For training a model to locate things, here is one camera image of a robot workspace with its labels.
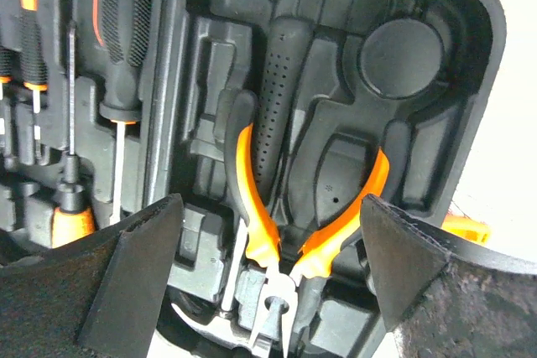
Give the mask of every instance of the tool case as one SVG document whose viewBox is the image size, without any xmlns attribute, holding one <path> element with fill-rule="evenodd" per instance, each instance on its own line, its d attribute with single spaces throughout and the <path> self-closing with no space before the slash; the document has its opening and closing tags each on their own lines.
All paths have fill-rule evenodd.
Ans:
<svg viewBox="0 0 537 358">
<path fill-rule="evenodd" d="M 50 248 L 68 137 L 67 43 L 76 22 L 76 153 L 99 228 L 112 207 L 115 134 L 99 114 L 107 78 L 93 0 L 39 0 L 49 89 L 41 96 L 42 158 L 34 157 L 31 93 L 23 87 L 20 2 L 0 0 L 4 85 L 0 263 Z M 208 326 L 222 299 L 238 213 L 223 161 L 237 92 L 258 96 L 253 170 L 279 225 L 282 268 L 339 216 L 376 152 L 390 170 L 383 199 L 440 226 L 498 71 L 506 38 L 498 0 L 153 0 L 138 86 L 142 119 L 128 127 L 124 215 L 170 193 L 185 220 L 158 331 L 196 356 L 278 356 L 278 316 L 249 351 L 263 270 L 245 261 L 236 308 Z M 363 242 L 347 245 L 331 277 L 304 281 L 291 355 L 369 357 L 385 329 Z"/>
</svg>

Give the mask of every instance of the orange pliers handle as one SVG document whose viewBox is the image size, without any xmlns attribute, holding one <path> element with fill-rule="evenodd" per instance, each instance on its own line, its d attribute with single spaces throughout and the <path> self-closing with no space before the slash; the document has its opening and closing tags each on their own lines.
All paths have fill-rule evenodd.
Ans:
<svg viewBox="0 0 537 358">
<path fill-rule="evenodd" d="M 260 267 L 268 267 L 279 262 L 279 232 L 265 210 L 253 177 L 250 148 L 255 109 L 253 93 L 240 91 L 227 122 L 224 164 L 235 206 L 248 226 L 246 257 Z M 360 227 L 363 198 L 382 193 L 388 172 L 388 158 L 379 149 L 372 173 L 358 197 L 335 221 L 310 236 L 293 272 L 298 270 L 306 278 L 330 276 L 332 261 Z"/>
<path fill-rule="evenodd" d="M 373 170 L 357 198 L 331 224 L 311 234 L 302 246 L 302 257 L 293 267 L 306 278 L 328 278 L 331 264 L 349 239 L 360 228 L 360 209 L 367 195 L 380 196 L 388 179 L 389 161 L 379 149 Z"/>
</svg>

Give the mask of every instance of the screwdriver shaft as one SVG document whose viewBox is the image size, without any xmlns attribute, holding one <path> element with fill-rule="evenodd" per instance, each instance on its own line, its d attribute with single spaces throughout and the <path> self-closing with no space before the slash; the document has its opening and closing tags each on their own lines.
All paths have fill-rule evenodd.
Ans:
<svg viewBox="0 0 537 358">
<path fill-rule="evenodd" d="M 235 245 L 233 246 L 232 265 L 229 269 L 229 276 L 227 276 L 226 287 L 224 288 L 224 295 L 222 297 L 221 309 L 224 312 L 230 312 L 233 308 L 233 300 L 235 298 L 235 290 L 237 289 L 238 274 L 241 268 L 242 256 L 246 249 L 246 242 L 248 240 L 248 229 L 244 219 L 241 218 L 238 222 L 237 237 L 235 238 Z"/>
<path fill-rule="evenodd" d="M 0 83 L 0 101 L 3 100 L 3 83 Z M 6 134 L 6 124 L 3 117 L 0 117 L 0 136 Z"/>
<path fill-rule="evenodd" d="M 41 112 L 41 94 L 39 91 L 32 91 L 32 102 L 34 106 L 34 143 L 35 155 L 41 159 L 41 127 L 37 124 L 37 115 Z"/>
<path fill-rule="evenodd" d="M 69 155 L 75 155 L 75 46 L 76 26 L 69 27 Z"/>
<path fill-rule="evenodd" d="M 123 165 L 125 163 L 125 122 L 117 122 L 116 165 L 114 167 L 114 193 L 110 225 L 121 220 L 121 193 L 123 186 Z"/>
</svg>

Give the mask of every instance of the black screwdriver handle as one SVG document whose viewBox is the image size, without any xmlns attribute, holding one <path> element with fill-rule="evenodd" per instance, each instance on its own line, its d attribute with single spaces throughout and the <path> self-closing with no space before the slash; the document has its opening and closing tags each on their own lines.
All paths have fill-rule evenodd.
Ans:
<svg viewBox="0 0 537 358">
<path fill-rule="evenodd" d="M 290 109 L 312 38 L 313 25 L 296 18 L 276 19 L 268 33 L 252 143 L 253 173 L 265 204 L 274 183 Z"/>
<path fill-rule="evenodd" d="M 141 117 L 138 78 L 148 49 L 151 3 L 96 0 L 93 5 L 96 36 L 109 56 L 100 113 L 112 121 L 137 122 Z"/>
<path fill-rule="evenodd" d="M 0 83 L 7 84 L 11 81 L 13 52 L 0 46 Z"/>
<path fill-rule="evenodd" d="M 41 29 L 37 20 L 38 0 L 20 0 L 22 55 L 21 70 L 24 85 L 33 91 L 47 89 L 47 67 L 43 59 Z"/>
</svg>

